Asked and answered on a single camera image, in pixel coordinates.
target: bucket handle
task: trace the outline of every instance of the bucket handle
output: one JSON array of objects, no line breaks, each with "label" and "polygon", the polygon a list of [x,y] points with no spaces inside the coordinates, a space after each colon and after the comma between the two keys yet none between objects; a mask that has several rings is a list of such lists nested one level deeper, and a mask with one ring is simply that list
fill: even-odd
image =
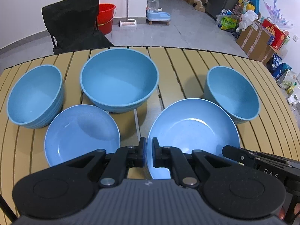
[{"label": "bucket handle", "polygon": [[110,21],[112,21],[112,20],[113,20],[113,18],[115,17],[115,14],[117,13],[117,7],[115,6],[115,7],[114,7],[114,9],[115,9],[115,13],[114,13],[114,15],[113,15],[112,19],[111,19],[111,20],[109,20],[108,22],[104,23],[104,24],[98,25],[98,27],[99,27],[99,26],[102,26],[102,25],[106,25],[106,24],[108,24]]}]

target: blue bowl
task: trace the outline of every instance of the blue bowl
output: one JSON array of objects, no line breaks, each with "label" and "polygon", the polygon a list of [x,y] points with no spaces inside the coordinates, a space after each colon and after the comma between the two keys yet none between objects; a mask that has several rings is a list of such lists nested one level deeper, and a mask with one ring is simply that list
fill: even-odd
[{"label": "blue bowl", "polygon": [[76,105],[49,125],[44,149],[52,167],[97,149],[114,153],[119,147],[119,129],[108,113],[96,106]]},{"label": "blue bowl", "polygon": [[58,114],[64,99],[62,74],[53,65],[29,70],[13,87],[7,102],[7,115],[14,124],[41,128]]},{"label": "blue bowl", "polygon": [[260,101],[252,84],[229,67],[218,66],[208,71],[204,98],[222,107],[235,124],[251,121],[260,112]]},{"label": "blue bowl", "polygon": [[80,84],[98,107],[124,113],[142,105],[158,84],[158,70],[144,54],[131,49],[110,49],[89,59]]},{"label": "blue bowl", "polygon": [[154,168],[152,138],[160,146],[174,146],[191,154],[200,149],[223,157],[226,145],[240,148],[239,134],[229,115],[218,105],[199,98],[177,101],[163,110],[153,123],[147,140],[146,161],[153,179],[169,179],[167,168]]}]

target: wooden stand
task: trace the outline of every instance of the wooden stand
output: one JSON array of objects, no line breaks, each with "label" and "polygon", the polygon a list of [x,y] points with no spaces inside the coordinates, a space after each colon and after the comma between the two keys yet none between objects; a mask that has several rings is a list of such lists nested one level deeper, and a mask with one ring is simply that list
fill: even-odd
[{"label": "wooden stand", "polygon": [[170,20],[149,20],[150,25],[152,25],[152,22],[166,22],[167,25],[170,25]]}]

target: bowl rim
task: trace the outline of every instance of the bowl rim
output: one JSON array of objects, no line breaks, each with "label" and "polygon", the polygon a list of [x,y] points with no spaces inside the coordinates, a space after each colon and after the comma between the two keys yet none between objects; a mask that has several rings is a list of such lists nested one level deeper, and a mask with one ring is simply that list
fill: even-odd
[{"label": "bowl rim", "polygon": [[[147,59],[150,60],[150,62],[153,64],[155,70],[156,70],[156,73],[157,73],[157,79],[156,79],[156,83],[155,83],[155,87],[145,96],[143,97],[142,99],[138,100],[138,101],[134,101],[132,103],[128,103],[128,104],[119,104],[119,105],[108,105],[107,103],[104,103],[104,102],[100,102],[98,100],[96,100],[95,98],[93,98],[89,93],[87,93],[87,91],[85,90],[84,86],[83,86],[83,83],[82,83],[82,73],[83,73],[83,70],[85,68],[85,66],[88,64],[88,62],[93,59],[95,56],[101,54],[101,53],[107,53],[111,50],[128,50],[128,51],[133,51],[133,52],[136,52],[136,53],[139,53],[141,55],[143,55],[144,57],[146,57]],[[82,69],[81,69],[81,72],[80,72],[80,76],[79,76],[79,81],[80,81],[80,86],[83,90],[83,92],[87,95],[88,98],[92,99],[92,101],[95,101],[96,103],[98,104],[101,104],[103,106],[106,106],[106,107],[129,107],[129,106],[132,106],[132,105],[137,105],[141,102],[143,102],[144,100],[146,100],[147,98],[150,97],[150,95],[152,95],[152,93],[156,90],[157,88],[157,85],[158,85],[158,82],[159,82],[159,71],[158,71],[158,68],[157,66],[155,65],[155,63],[153,62],[153,60],[146,56],[145,54],[143,54],[142,52],[139,52],[139,51],[136,51],[136,50],[133,50],[133,49],[128,49],[128,48],[112,48],[112,49],[107,49],[107,50],[104,50],[102,52],[99,52],[97,54],[95,54],[94,56],[92,56],[89,60],[87,60],[87,62],[83,65]]]},{"label": "bowl rim", "polygon": [[214,97],[215,101],[218,102],[217,99],[215,98],[214,94],[212,93],[211,86],[210,86],[209,81],[208,81],[207,79],[208,79],[210,73],[211,73],[215,68],[220,68],[220,67],[222,67],[222,68],[228,68],[228,69],[234,71],[235,73],[238,73],[240,76],[242,76],[242,78],[243,78],[244,80],[246,80],[246,81],[250,84],[250,86],[252,87],[254,93],[256,94],[257,101],[258,101],[258,110],[257,110],[257,113],[256,113],[253,117],[251,117],[251,118],[242,118],[242,117],[239,117],[239,116],[237,116],[237,115],[235,115],[235,114],[229,112],[228,110],[225,110],[225,109],[224,109],[224,110],[225,110],[226,112],[228,112],[230,115],[232,115],[232,116],[234,116],[235,118],[240,119],[240,120],[251,121],[251,120],[255,119],[255,118],[259,115],[259,113],[260,113],[260,98],[259,98],[259,95],[257,94],[256,89],[254,88],[254,86],[252,85],[252,83],[251,83],[244,75],[242,75],[240,72],[238,72],[237,70],[235,70],[235,69],[233,69],[233,68],[226,67],[226,66],[215,66],[215,67],[212,67],[212,68],[207,72],[207,75],[206,75],[206,83],[207,83],[207,86],[208,86],[208,88],[209,88],[209,91],[211,92],[211,94],[212,94],[212,96]]},{"label": "bowl rim", "polygon": [[[209,103],[211,103],[211,104],[213,104],[213,105],[219,107],[219,108],[220,108],[220,109],[228,116],[228,118],[229,118],[230,121],[232,122],[233,126],[235,127],[235,132],[236,132],[237,137],[238,137],[239,145],[241,146],[241,140],[240,140],[240,135],[239,135],[238,129],[237,129],[235,123],[233,122],[232,118],[229,116],[229,114],[228,114],[222,107],[220,107],[219,105],[217,105],[216,103],[213,103],[213,102],[211,102],[211,101],[209,101],[209,100],[206,100],[206,99],[203,99],[203,98],[185,98],[185,99],[176,101],[176,102],[172,103],[171,105],[167,106],[167,107],[166,107],[166,108],[165,108],[165,109],[157,116],[157,118],[156,118],[155,121],[153,122],[153,124],[152,124],[152,126],[151,126],[151,128],[150,128],[150,130],[149,130],[148,137],[147,137],[147,144],[148,144],[148,140],[149,140],[149,137],[150,137],[152,128],[153,128],[154,124],[156,123],[157,119],[160,117],[160,115],[162,115],[163,112],[164,112],[165,110],[167,110],[170,106],[172,106],[172,105],[174,105],[174,104],[176,104],[176,103],[178,103],[178,102],[180,102],[180,101],[189,101],[189,100],[201,100],[201,101],[207,101],[207,102],[209,102]],[[151,172],[150,172],[150,169],[153,169],[154,167],[153,167],[153,166],[152,166],[152,167],[149,167],[147,152],[148,152],[148,146],[146,145],[145,160],[146,160],[146,164],[147,164],[147,166],[148,166],[148,171],[149,171],[151,177],[153,178],[153,176],[152,176],[152,174],[151,174]]]},{"label": "bowl rim", "polygon": [[[49,67],[49,66],[55,68],[55,69],[59,72],[59,75],[60,75],[60,83],[59,83],[59,87],[58,87],[57,93],[55,94],[54,99],[51,101],[51,103],[49,104],[49,106],[48,106],[48,107],[47,107],[40,115],[38,115],[35,119],[33,119],[33,120],[29,121],[29,122],[22,122],[22,123],[14,121],[14,120],[11,118],[11,116],[9,115],[8,105],[9,105],[9,100],[10,100],[10,97],[11,97],[11,93],[12,93],[13,90],[15,89],[16,85],[19,83],[19,81],[20,81],[26,74],[30,73],[31,71],[36,70],[37,68],[41,68],[41,67]],[[7,113],[7,116],[8,116],[8,118],[9,118],[9,120],[12,121],[14,124],[20,125],[20,126],[24,126],[24,125],[27,125],[27,124],[30,124],[30,123],[36,121],[38,118],[40,118],[40,117],[41,117],[41,116],[49,109],[49,107],[50,107],[50,106],[53,104],[53,102],[57,99],[57,96],[58,96],[58,94],[60,93],[61,88],[62,88],[62,83],[63,83],[63,82],[62,82],[62,73],[61,73],[61,71],[58,69],[58,67],[56,67],[56,66],[54,66],[54,65],[51,65],[51,64],[44,64],[44,65],[40,65],[40,66],[34,67],[34,68],[30,69],[29,71],[27,71],[27,72],[26,72],[25,74],[23,74],[23,76],[15,83],[15,85],[13,86],[12,90],[11,90],[10,93],[9,93],[9,96],[8,96],[8,99],[7,99],[7,104],[6,104],[6,113]]]},{"label": "bowl rim", "polygon": [[52,122],[50,123],[49,127],[47,128],[47,131],[46,131],[46,134],[45,134],[45,138],[44,138],[44,154],[45,154],[47,163],[49,164],[50,167],[52,167],[52,165],[50,164],[50,162],[49,162],[49,160],[48,160],[48,158],[47,158],[47,154],[46,154],[46,138],[47,138],[47,133],[48,133],[48,131],[49,131],[49,129],[50,129],[51,124],[52,124],[52,123],[54,122],[54,120],[55,120],[60,114],[62,114],[64,111],[67,111],[67,110],[69,110],[70,108],[73,108],[73,107],[83,107],[83,106],[84,106],[84,107],[86,107],[86,106],[89,106],[89,107],[90,107],[90,106],[91,106],[91,107],[96,107],[97,109],[100,109],[101,111],[105,112],[105,113],[109,116],[109,118],[111,118],[111,119],[113,120],[113,122],[115,123],[115,126],[117,127],[117,130],[118,130],[118,136],[119,136],[119,148],[120,148],[120,146],[121,146],[120,130],[119,130],[119,127],[117,126],[117,123],[115,122],[115,120],[113,119],[113,117],[112,117],[109,113],[107,113],[105,110],[101,109],[100,107],[93,106],[93,105],[90,105],[90,104],[79,104],[79,105],[74,105],[74,106],[68,107],[67,109],[61,111],[61,112],[60,112],[60,113],[52,120]]}]

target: red gift box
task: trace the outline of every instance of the red gift box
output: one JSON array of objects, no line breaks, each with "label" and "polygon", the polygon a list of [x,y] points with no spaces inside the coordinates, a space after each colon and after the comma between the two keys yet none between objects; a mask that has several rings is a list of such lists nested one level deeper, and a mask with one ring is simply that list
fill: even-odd
[{"label": "red gift box", "polygon": [[271,46],[279,50],[281,45],[283,44],[286,34],[267,19],[263,21],[262,26],[265,27],[275,37],[274,41],[271,43]]}]

